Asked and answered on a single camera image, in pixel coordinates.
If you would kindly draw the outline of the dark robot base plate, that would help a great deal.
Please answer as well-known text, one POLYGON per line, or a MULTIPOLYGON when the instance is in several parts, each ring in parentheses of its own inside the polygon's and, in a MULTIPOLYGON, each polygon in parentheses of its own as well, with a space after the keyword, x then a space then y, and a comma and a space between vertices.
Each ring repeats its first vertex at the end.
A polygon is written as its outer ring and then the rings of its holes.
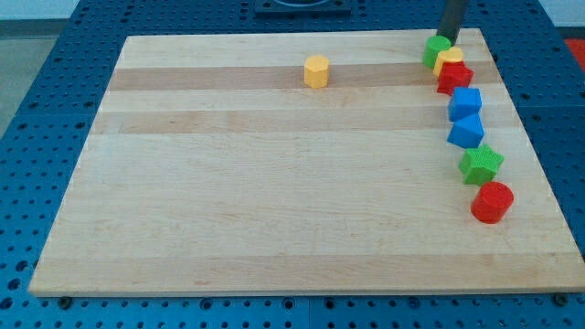
POLYGON ((254 13, 280 14, 350 14, 352 0, 253 0, 254 13))

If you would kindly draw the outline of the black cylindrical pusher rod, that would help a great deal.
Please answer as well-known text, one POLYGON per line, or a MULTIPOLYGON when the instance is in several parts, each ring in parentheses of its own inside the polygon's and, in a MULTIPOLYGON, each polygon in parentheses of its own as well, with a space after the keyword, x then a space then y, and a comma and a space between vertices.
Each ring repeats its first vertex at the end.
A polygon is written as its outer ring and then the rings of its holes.
POLYGON ((446 0, 436 35, 447 38, 454 46, 469 5, 469 0, 446 0))

